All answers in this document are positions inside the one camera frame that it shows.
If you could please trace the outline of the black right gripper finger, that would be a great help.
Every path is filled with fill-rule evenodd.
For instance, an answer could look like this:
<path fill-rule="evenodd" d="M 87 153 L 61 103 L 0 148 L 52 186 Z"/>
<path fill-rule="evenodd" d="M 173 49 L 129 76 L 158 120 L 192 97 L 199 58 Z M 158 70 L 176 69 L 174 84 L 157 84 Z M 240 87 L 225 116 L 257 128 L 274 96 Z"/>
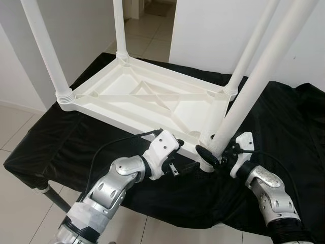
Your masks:
<path fill-rule="evenodd" d="M 204 148 L 202 145 L 196 145 L 196 151 L 205 163 L 213 167 L 214 170 L 220 170 L 220 160 L 218 157 L 214 156 L 211 151 Z"/>

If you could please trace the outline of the white plastic table top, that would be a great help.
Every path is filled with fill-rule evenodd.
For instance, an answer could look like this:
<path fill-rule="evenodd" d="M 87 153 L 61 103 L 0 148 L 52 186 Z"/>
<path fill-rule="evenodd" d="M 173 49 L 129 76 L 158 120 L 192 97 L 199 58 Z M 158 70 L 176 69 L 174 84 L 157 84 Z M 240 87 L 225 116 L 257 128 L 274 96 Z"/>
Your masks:
<path fill-rule="evenodd" d="M 179 153 L 213 167 L 195 146 L 207 146 L 225 117 L 232 95 L 223 86 L 136 58 L 115 58 L 75 89 L 55 78 L 55 95 L 64 111 L 79 111 L 129 133 L 163 129 L 185 144 Z"/>

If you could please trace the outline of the white plastic table leg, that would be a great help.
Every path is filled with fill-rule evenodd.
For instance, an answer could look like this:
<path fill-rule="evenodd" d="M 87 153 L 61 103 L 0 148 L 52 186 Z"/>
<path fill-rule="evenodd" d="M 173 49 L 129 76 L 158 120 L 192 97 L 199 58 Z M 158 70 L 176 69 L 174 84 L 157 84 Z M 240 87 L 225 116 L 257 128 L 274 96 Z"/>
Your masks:
<path fill-rule="evenodd" d="M 270 81 L 271 75 L 278 69 L 281 59 L 286 55 L 291 44 L 299 35 L 300 30 L 317 3 L 318 0 L 294 0 L 260 55 L 250 77 L 247 79 L 239 95 L 237 95 L 220 127 L 216 130 L 214 138 L 206 146 L 213 156 L 221 157 L 221 153 L 226 149 L 229 141 L 234 137 L 237 128 L 240 127 L 262 94 L 262 91 Z"/>
<path fill-rule="evenodd" d="M 56 102 L 63 111 L 73 111 L 75 95 L 69 87 L 47 31 L 37 0 L 20 0 L 35 42 L 55 88 Z"/>
<path fill-rule="evenodd" d="M 279 5 L 279 1 L 280 0 L 269 0 L 267 3 L 262 16 L 260 17 L 257 25 L 251 33 L 250 39 L 242 51 L 241 58 L 239 58 L 231 78 L 229 79 L 225 88 L 223 88 L 223 93 L 229 96 L 230 101 L 233 101 L 236 98 L 242 77 L 250 65 L 250 62 L 257 51 L 258 45 L 262 41 L 265 31 L 269 27 L 270 20 L 272 19 L 272 16 Z"/>
<path fill-rule="evenodd" d="M 112 0 L 115 36 L 116 36 L 116 56 L 124 64 L 128 63 L 129 55 L 124 30 L 123 0 Z"/>

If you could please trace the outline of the black fabric table cover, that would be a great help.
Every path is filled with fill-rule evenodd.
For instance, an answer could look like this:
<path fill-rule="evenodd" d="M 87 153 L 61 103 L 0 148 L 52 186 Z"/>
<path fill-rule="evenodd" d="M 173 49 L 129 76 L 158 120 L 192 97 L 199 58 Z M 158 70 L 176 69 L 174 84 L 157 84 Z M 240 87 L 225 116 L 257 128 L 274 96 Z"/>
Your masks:
<path fill-rule="evenodd" d="M 246 116 L 240 130 L 252 132 L 252 160 L 283 179 L 299 203 L 302 223 L 316 244 L 325 244 L 324 93 L 305 83 L 292 88 L 271 81 Z M 3 163 L 28 188 L 49 181 L 84 191 L 88 178 L 105 174 L 111 161 L 148 147 L 103 121 L 54 104 L 28 130 Z M 131 188 L 122 206 L 181 228 L 207 229 L 223 223 L 234 229 L 270 236 L 258 202 L 241 181 L 227 174 L 196 170 L 181 177 L 144 180 Z"/>

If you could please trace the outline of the black metal table leg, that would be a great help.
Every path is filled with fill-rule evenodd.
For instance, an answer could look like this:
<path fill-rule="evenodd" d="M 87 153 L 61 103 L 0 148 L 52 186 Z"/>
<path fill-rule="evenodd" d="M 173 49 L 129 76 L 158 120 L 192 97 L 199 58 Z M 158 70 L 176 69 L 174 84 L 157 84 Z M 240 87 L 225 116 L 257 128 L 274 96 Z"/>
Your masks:
<path fill-rule="evenodd" d="M 49 200 L 51 200 L 51 202 L 53 202 L 53 204 L 62 209 L 64 213 L 68 213 L 68 211 L 70 211 L 71 206 L 65 202 L 65 200 L 63 200 L 63 198 L 56 191 L 54 191 L 51 186 L 47 185 L 42 189 L 34 188 L 33 190 L 45 195 L 47 198 L 49 198 Z"/>

